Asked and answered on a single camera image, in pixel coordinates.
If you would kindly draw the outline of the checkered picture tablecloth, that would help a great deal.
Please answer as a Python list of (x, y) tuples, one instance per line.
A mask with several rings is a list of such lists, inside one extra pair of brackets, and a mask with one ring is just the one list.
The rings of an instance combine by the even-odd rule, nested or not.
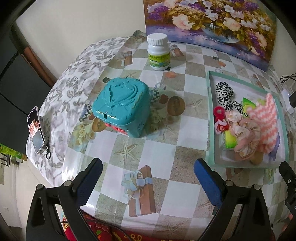
[[(51, 158), (37, 154), (31, 140), (26, 154), (52, 186), (73, 179), (99, 158), (103, 173), (84, 206), (87, 213), (145, 235), (193, 239), (205, 229), (214, 209), (193, 172), (194, 161), (210, 153), (207, 72), (238, 77), (274, 94), (282, 85), (273, 67), (262, 71), (216, 50), (190, 44), (178, 47), (182, 56), (171, 62), (175, 77), (167, 78), (150, 68), (141, 31), (89, 45), (63, 72), (39, 111)], [(96, 132), (90, 121), (81, 122), (79, 117), (83, 106), (114, 77), (137, 77), (150, 87), (166, 86), (184, 99), (185, 111), (177, 117), (155, 112), (152, 133), (141, 138), (108, 127)], [(129, 217), (121, 180), (146, 165), (152, 171), (156, 211)]]

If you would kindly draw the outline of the smartphone with keyring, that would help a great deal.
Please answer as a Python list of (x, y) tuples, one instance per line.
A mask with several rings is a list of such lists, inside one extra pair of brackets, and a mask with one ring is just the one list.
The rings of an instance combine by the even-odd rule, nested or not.
[(49, 147), (49, 137), (44, 135), (43, 124), (39, 116), (39, 109), (34, 106), (27, 116), (27, 124), (29, 129), (30, 139), (33, 143), (36, 154), (41, 154), (46, 151), (46, 158), (51, 158)]

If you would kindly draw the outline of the small green tissue pack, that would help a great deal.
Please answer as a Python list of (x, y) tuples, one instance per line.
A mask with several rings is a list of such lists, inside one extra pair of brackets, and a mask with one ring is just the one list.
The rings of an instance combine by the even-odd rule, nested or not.
[(243, 99), (242, 99), (242, 109), (243, 109), (243, 116), (245, 118), (248, 118), (248, 113), (247, 113), (248, 108), (255, 109), (256, 104), (253, 103), (252, 101), (250, 101), (249, 99), (246, 99), (246, 98), (243, 97)]

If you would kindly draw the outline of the leopard print scrunchie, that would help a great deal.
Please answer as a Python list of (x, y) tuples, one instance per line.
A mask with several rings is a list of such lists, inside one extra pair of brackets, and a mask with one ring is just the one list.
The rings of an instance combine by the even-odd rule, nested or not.
[(218, 82), (215, 85), (215, 91), (218, 103), (226, 110), (236, 110), (240, 114), (243, 114), (242, 105), (233, 100), (234, 91), (225, 81)]

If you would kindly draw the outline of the pink floral scrunchie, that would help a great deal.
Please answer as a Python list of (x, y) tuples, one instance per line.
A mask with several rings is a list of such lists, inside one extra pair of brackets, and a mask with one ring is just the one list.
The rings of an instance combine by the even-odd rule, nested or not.
[(236, 137), (234, 148), (236, 161), (249, 161), (256, 151), (259, 151), (260, 126), (250, 118), (244, 118), (236, 110), (226, 112), (226, 121), (231, 135)]

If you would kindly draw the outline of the lime green microfiber cloth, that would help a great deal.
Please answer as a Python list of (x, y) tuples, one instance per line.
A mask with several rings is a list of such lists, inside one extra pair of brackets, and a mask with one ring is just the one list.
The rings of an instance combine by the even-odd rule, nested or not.
[(265, 106), (265, 104), (266, 104), (266, 100), (265, 99), (257, 99), (257, 101), (256, 101), (256, 106), (258, 107), (258, 106)]

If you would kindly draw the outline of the floral painting canvas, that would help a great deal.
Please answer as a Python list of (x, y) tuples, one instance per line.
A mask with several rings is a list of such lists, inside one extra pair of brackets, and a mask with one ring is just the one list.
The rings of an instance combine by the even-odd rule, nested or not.
[(262, 1), (144, 1), (147, 34), (204, 46), (266, 71), (276, 35), (276, 16)]

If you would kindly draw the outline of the round tan sponge puff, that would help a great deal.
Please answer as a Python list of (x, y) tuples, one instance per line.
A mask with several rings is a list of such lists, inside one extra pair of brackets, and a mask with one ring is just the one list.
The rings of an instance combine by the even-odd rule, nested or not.
[(264, 153), (263, 152), (259, 152), (259, 151), (256, 151), (254, 153), (254, 155), (250, 158), (250, 163), (252, 163), (253, 165), (259, 165), (262, 163), (263, 161), (263, 156), (264, 156)]

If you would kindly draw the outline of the teal shallow cardboard tray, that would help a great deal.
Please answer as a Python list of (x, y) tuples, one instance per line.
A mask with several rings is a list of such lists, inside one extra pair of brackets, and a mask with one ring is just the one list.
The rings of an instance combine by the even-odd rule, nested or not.
[(259, 88), (251, 83), (244, 80), (234, 78), (222, 73), (208, 71), (207, 73), (207, 86), (208, 86), (208, 106), (209, 106), (209, 153), (206, 157), (206, 162), (209, 166), (221, 166), (227, 168), (271, 168), (276, 169), (280, 166), (281, 162), (290, 161), (290, 150), (287, 138), (287, 126), (285, 124), (285, 117), (283, 114), (283, 108), (280, 105), (280, 101), (276, 94), (273, 95), (273, 99), (276, 105), (277, 111), (277, 129), (280, 136), (280, 145), (278, 146), (275, 158), (264, 154), (263, 160), (259, 165), (254, 165), (250, 161), (236, 161), (233, 150), (226, 150), (222, 147), (223, 135), (215, 134), (214, 130), (214, 107), (218, 105), (215, 85), (221, 81), (226, 82), (234, 91), (234, 99), (241, 101), (244, 97), (256, 101), (259, 98), (265, 99), (267, 91)]

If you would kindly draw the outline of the pink white fuzzy sock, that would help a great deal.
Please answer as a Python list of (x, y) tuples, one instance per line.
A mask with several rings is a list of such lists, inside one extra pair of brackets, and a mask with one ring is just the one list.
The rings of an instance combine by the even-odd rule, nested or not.
[(257, 149), (265, 154), (271, 153), (278, 137), (278, 113), (271, 93), (266, 95), (265, 105), (259, 103), (256, 108), (247, 108), (246, 112), (260, 126)]

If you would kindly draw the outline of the white power strip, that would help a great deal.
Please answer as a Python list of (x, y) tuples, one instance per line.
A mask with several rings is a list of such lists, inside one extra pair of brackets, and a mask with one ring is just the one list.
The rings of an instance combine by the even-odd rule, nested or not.
[(287, 89), (284, 88), (281, 91), (281, 95), (283, 97), (283, 100), (284, 100), (284, 103), (285, 103), (285, 107), (286, 107), (287, 112), (289, 114), (293, 114), (294, 108), (290, 104), (290, 100), (289, 100), (290, 94), (288, 93)]

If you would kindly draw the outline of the white green pill bottle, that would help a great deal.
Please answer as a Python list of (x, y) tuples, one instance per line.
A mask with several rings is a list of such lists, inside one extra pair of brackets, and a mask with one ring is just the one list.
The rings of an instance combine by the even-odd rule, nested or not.
[(163, 33), (153, 33), (147, 36), (148, 59), (153, 70), (164, 71), (170, 65), (170, 46), (168, 37)]

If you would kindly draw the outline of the purple wet wipes pack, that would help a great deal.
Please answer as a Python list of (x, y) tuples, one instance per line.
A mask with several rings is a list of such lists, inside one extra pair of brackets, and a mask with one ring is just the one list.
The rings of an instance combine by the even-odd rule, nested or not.
[(280, 134), (278, 133), (277, 138), (276, 138), (276, 142), (275, 142), (275, 146), (274, 146), (273, 150), (268, 154), (269, 160), (273, 160), (273, 161), (276, 160), (276, 154), (277, 154), (279, 146), (280, 146)]

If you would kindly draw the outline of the black power adapter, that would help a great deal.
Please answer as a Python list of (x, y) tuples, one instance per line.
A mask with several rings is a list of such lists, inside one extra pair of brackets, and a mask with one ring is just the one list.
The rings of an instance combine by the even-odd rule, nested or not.
[(290, 105), (296, 108), (296, 91), (289, 97)]

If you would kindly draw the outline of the teal plastic toy box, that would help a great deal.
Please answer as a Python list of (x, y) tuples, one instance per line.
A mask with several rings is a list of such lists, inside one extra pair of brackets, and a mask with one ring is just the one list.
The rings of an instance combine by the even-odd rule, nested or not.
[(92, 113), (107, 126), (139, 138), (150, 114), (150, 88), (139, 79), (113, 78), (92, 104)]

